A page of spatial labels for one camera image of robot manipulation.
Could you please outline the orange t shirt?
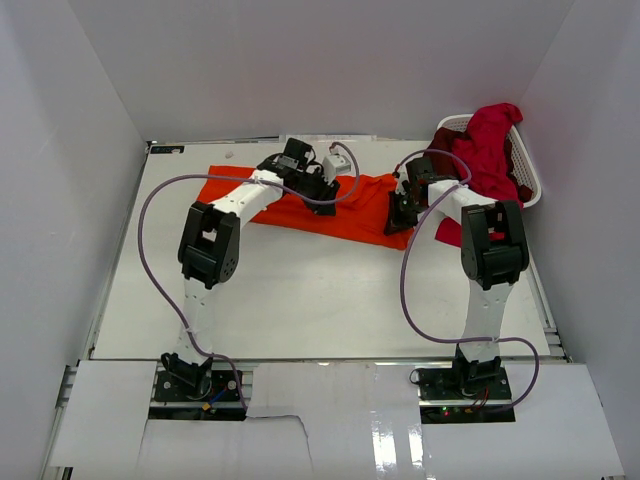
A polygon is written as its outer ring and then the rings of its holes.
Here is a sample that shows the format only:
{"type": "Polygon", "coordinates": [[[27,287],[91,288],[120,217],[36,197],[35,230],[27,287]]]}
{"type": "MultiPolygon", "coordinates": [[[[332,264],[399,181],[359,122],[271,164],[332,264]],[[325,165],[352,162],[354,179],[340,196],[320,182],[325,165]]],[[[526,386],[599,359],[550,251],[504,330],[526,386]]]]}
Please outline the orange t shirt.
{"type": "Polygon", "coordinates": [[[389,194],[395,186],[389,174],[359,178],[340,176],[338,194],[348,197],[337,203],[336,214],[314,214],[302,199],[288,192],[258,213],[252,221],[403,251],[411,230],[391,235],[384,233],[389,213],[389,194]]]}

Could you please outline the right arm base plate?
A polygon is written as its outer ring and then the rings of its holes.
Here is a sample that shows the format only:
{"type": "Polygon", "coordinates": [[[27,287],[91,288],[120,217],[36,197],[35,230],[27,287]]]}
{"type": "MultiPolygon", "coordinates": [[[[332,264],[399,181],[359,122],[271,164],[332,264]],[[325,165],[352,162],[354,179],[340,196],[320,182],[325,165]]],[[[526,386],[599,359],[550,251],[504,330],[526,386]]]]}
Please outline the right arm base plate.
{"type": "Polygon", "coordinates": [[[506,370],[479,386],[460,387],[450,368],[415,368],[409,382],[418,389],[423,425],[514,423],[506,370]]]}

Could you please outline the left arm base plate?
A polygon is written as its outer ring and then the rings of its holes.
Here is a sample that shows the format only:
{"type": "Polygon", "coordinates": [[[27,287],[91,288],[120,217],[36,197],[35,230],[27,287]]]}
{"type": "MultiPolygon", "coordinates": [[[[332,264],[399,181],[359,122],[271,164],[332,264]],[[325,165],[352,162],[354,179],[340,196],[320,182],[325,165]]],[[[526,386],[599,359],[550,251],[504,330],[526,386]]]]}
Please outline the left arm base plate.
{"type": "Polygon", "coordinates": [[[190,391],[186,384],[161,370],[156,375],[149,406],[151,420],[242,422],[246,413],[240,403],[238,382],[231,370],[206,373],[190,391]]]}

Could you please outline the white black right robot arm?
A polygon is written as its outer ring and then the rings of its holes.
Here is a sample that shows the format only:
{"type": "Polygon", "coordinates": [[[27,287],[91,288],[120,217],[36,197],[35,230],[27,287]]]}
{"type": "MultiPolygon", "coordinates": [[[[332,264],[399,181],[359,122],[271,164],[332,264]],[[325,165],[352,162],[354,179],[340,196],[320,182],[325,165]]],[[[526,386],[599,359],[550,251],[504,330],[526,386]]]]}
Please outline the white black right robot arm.
{"type": "Polygon", "coordinates": [[[403,160],[393,171],[384,234],[416,230],[434,211],[461,227],[460,259],[469,279],[469,302],[462,338],[441,384],[472,399],[498,379],[498,338],[508,297],[529,266],[529,249],[519,204],[471,190],[471,171],[461,180],[439,173],[428,154],[403,160]]]}

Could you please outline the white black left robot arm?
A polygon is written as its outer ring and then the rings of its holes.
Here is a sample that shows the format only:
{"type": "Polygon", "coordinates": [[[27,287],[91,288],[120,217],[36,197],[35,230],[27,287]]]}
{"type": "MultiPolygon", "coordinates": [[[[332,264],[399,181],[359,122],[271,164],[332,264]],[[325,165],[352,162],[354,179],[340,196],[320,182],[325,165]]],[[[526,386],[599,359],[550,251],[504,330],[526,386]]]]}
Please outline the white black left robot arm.
{"type": "Polygon", "coordinates": [[[184,306],[179,307],[161,286],[157,288],[181,321],[181,345],[204,359],[202,364],[189,364],[176,353],[161,356],[163,367],[188,399],[203,400],[213,391],[214,360],[226,362],[232,379],[240,381],[233,360],[205,352],[194,328],[205,297],[216,285],[228,281],[238,266],[242,228],[286,193],[300,198],[316,215],[335,215],[335,204],[342,200],[337,176],[351,171],[359,171],[357,161],[338,153],[336,145],[317,161],[311,145],[290,139],[283,152],[264,159],[247,178],[208,176],[240,185],[213,201],[196,201],[188,210],[177,253],[185,280],[184,306]]]}

